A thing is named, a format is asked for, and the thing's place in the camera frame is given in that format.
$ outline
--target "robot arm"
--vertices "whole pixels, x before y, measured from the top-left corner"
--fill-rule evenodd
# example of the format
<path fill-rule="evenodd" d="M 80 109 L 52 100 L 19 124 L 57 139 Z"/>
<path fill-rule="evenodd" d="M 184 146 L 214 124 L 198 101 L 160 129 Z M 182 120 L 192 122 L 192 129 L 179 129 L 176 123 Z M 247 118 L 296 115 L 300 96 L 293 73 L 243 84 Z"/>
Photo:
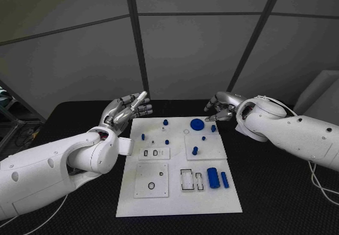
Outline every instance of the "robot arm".
<path fill-rule="evenodd" d="M 119 154 L 133 153 L 134 142 L 119 138 L 129 120 L 150 114 L 147 92 L 116 99 L 100 125 L 87 133 L 9 156 L 0 162 L 0 220 L 29 213 L 108 173 Z M 68 166 L 83 170 L 74 174 Z"/>
<path fill-rule="evenodd" d="M 270 140 L 297 157 L 339 171 L 339 126 L 306 116 L 289 117 L 284 108 L 264 96 L 246 99 L 218 92 L 205 111 L 212 105 L 218 114 L 207 121 L 230 120 L 235 114 L 237 131 L 244 135 L 261 142 Z"/>

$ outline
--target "black o-ring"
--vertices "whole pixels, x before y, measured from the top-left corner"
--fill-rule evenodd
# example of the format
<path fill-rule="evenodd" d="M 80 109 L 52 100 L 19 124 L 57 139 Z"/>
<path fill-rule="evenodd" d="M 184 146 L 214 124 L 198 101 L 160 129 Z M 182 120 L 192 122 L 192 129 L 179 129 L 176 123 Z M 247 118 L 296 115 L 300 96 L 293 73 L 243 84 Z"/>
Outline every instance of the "black o-ring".
<path fill-rule="evenodd" d="M 153 189 L 150 188 L 150 184 L 153 184 L 153 188 L 156 187 L 156 184 L 153 182 L 149 183 L 149 189 Z"/>

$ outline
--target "black table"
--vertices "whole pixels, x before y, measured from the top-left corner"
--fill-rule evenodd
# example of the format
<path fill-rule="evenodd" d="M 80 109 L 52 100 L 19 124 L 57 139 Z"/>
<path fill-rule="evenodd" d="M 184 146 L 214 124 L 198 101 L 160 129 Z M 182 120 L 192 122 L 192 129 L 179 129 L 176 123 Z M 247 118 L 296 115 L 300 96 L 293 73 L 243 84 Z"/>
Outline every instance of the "black table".
<path fill-rule="evenodd" d="M 208 100 L 153 100 L 149 117 L 208 116 Z M 110 101 L 62 103 L 33 146 L 87 132 Z M 35 234 L 339 234 L 339 206 L 310 182 L 308 163 L 235 131 L 235 119 L 217 122 L 228 154 L 243 213 L 116 218 L 126 156 L 108 174 L 68 195 L 64 207 Z M 132 125 L 121 134 L 130 136 Z M 338 189 L 339 174 L 319 167 L 323 187 Z M 49 218 L 62 199 L 22 215 L 0 234 L 23 234 Z"/>

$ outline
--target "round hole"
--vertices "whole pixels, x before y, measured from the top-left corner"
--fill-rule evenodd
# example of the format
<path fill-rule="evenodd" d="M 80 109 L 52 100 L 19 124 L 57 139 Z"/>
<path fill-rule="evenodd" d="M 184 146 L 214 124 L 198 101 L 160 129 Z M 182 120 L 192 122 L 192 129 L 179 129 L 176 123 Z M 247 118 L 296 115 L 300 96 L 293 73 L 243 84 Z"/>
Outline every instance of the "round hole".
<path fill-rule="evenodd" d="M 153 189 L 153 188 L 155 188 L 155 186 L 156 186 L 156 185 L 155 185 L 155 183 L 153 183 L 153 182 L 150 182 L 150 183 L 149 183 L 149 189 Z"/>

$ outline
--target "white cable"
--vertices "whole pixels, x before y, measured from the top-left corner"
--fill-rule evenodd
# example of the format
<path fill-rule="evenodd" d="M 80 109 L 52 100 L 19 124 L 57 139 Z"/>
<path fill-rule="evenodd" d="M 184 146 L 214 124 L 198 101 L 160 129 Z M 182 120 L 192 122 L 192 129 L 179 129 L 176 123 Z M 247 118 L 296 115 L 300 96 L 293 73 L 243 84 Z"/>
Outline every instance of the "white cable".
<path fill-rule="evenodd" d="M 310 179 L 312 179 L 313 184 L 316 185 L 316 183 L 315 183 L 315 181 L 313 181 L 313 178 L 315 178 L 315 179 L 316 179 L 316 182 L 318 182 L 318 185 L 316 185 L 316 186 L 321 188 L 325 197 L 328 198 L 328 200 L 329 200 L 334 204 L 336 204 L 336 205 L 339 206 L 339 203 L 335 202 L 335 201 L 329 198 L 329 196 L 326 195 L 325 190 L 329 191 L 329 192 L 332 192 L 332 193 L 335 193 L 335 194 L 339 194 L 339 192 L 332 191 L 332 190 L 329 190 L 329 189 L 326 189 L 326 188 L 322 187 L 321 182 L 319 182 L 319 180 L 318 180 L 318 178 L 316 178 L 316 174 L 315 174 L 315 173 L 316 173 L 316 172 L 315 172 L 315 170 L 316 170 L 316 164 L 315 164 L 315 168 L 312 168 L 310 161 L 309 161 L 309 169 L 310 169 L 310 172 L 312 172 L 312 177 L 310 177 Z"/>
<path fill-rule="evenodd" d="M 18 218 L 19 216 L 16 216 L 15 218 L 12 218 L 5 224 L 2 224 L 0 228 L 12 221 Z"/>
<path fill-rule="evenodd" d="M 55 211 L 55 213 L 54 213 L 52 216 L 49 217 L 49 219 L 45 221 L 45 223 L 44 223 L 35 230 L 32 230 L 29 233 L 26 233 L 26 234 L 23 234 L 23 235 L 29 235 L 32 232 L 35 232 L 35 231 L 46 224 L 46 222 L 54 218 L 55 214 L 58 213 L 58 211 L 59 211 L 59 209 L 61 209 L 61 207 L 62 207 L 62 205 L 64 205 L 64 202 L 62 202 L 62 204 L 61 204 L 58 210 Z"/>
<path fill-rule="evenodd" d="M 267 99 L 270 99 L 272 101 L 274 101 L 276 103 L 279 103 L 282 106 L 284 106 L 284 107 L 290 110 L 290 112 L 293 113 L 293 115 L 297 116 L 297 114 L 295 113 L 295 111 L 293 111 L 279 100 L 276 100 L 276 99 L 273 99 L 273 98 L 270 98 L 270 97 L 267 97 Z"/>

